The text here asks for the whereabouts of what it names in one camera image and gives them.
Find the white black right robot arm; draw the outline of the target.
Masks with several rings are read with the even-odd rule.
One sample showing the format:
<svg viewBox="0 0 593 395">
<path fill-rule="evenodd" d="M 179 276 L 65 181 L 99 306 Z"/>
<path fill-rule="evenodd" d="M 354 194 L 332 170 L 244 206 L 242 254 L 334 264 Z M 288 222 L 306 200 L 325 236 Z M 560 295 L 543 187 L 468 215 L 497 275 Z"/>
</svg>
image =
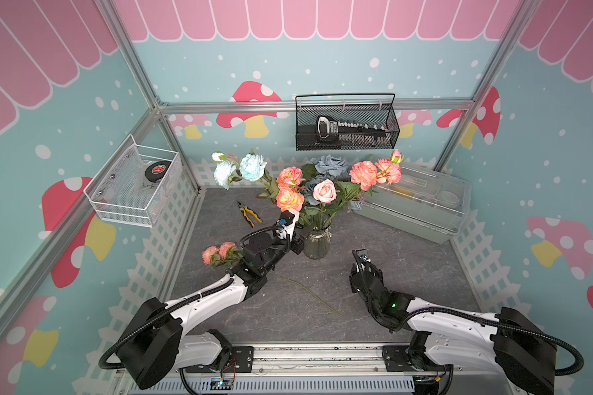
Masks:
<svg viewBox="0 0 593 395">
<path fill-rule="evenodd" d="M 552 394 L 556 378 L 584 366 L 576 347 L 546 334 L 516 309 L 476 313 L 433 304 L 385 286 L 366 250 L 352 252 L 349 282 L 369 315 L 389 332 L 410 331 L 403 362 L 413 370 L 459 367 L 502 374 L 528 394 Z"/>
</svg>

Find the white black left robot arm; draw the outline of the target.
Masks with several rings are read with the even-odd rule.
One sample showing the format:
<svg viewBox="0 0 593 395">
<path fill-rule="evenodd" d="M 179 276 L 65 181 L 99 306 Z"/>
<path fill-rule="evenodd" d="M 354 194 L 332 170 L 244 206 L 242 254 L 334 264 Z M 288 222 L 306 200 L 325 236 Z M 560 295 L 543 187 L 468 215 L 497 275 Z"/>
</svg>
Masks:
<svg viewBox="0 0 593 395">
<path fill-rule="evenodd" d="M 293 249 L 297 211 L 282 212 L 271 226 L 245 235 L 236 248 L 235 263 L 210 286 L 176 300 L 153 297 L 141 304 L 119 340 L 103 352 L 102 370 L 125 370 L 141 389 L 148 389 L 173 370 L 202 366 L 227 368 L 232 344 L 219 331 L 190 331 L 215 314 L 256 295 L 268 273 Z"/>
</svg>

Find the pink rose stem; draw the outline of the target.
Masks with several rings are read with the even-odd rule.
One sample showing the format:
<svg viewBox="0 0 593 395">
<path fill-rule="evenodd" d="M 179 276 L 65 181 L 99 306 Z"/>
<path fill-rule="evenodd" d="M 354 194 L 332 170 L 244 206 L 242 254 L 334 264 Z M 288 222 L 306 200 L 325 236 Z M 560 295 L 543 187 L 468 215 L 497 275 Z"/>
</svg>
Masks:
<svg viewBox="0 0 593 395">
<path fill-rule="evenodd" d="M 316 215 L 315 227 L 324 230 L 331 219 L 331 204 L 337 199 L 335 184 L 330 179 L 325 179 L 314 187 L 313 198 L 318 202 L 319 213 Z"/>
</svg>

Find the pink bud flower stem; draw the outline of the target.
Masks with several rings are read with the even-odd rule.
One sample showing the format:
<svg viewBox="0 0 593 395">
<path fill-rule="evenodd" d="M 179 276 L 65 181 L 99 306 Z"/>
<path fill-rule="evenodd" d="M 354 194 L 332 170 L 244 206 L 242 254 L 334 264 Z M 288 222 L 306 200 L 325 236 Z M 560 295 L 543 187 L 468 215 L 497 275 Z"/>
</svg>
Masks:
<svg viewBox="0 0 593 395">
<path fill-rule="evenodd" d="M 245 269 L 250 270 L 250 265 L 245 262 L 244 250 L 239 245 L 233 242 L 225 242 L 221 246 L 210 246 L 202 254 L 204 263 L 212 268 L 225 268 L 228 273 L 234 273 L 235 268 L 242 266 Z M 300 283 L 299 281 L 293 280 L 289 277 L 285 277 L 276 273 L 270 273 L 272 277 L 281 279 L 287 283 L 292 283 L 295 286 L 300 287 L 303 291 L 307 292 L 310 296 L 315 298 L 324 307 L 331 312 L 341 316 L 342 314 L 334 309 L 330 304 L 320 298 L 316 293 L 311 291 L 308 287 Z"/>
</svg>

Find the large pink peony stem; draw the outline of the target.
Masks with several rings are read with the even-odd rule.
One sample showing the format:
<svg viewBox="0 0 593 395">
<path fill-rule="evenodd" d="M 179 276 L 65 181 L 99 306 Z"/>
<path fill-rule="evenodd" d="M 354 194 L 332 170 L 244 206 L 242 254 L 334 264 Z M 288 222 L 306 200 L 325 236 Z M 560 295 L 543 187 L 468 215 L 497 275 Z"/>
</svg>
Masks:
<svg viewBox="0 0 593 395">
<path fill-rule="evenodd" d="M 401 164 L 405 157 L 398 150 L 390 158 L 378 161 L 355 163 L 349 171 L 348 181 L 336 181 L 339 191 L 339 206 L 349 207 L 350 202 L 358 201 L 365 194 L 371 194 L 378 184 L 392 185 L 401 181 Z"/>
</svg>

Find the pink peony pair stem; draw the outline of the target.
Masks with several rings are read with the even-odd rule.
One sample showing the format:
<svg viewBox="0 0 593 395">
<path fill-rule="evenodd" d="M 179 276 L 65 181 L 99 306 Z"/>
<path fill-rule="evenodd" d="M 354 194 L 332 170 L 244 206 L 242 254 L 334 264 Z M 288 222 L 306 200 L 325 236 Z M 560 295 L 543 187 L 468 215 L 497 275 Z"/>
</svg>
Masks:
<svg viewBox="0 0 593 395">
<path fill-rule="evenodd" d="M 276 179 L 278 195 L 277 206 L 282 212 L 300 212 L 305 197 L 300 192 L 300 185 L 305 179 L 300 168 L 288 167 L 282 170 Z"/>
</svg>

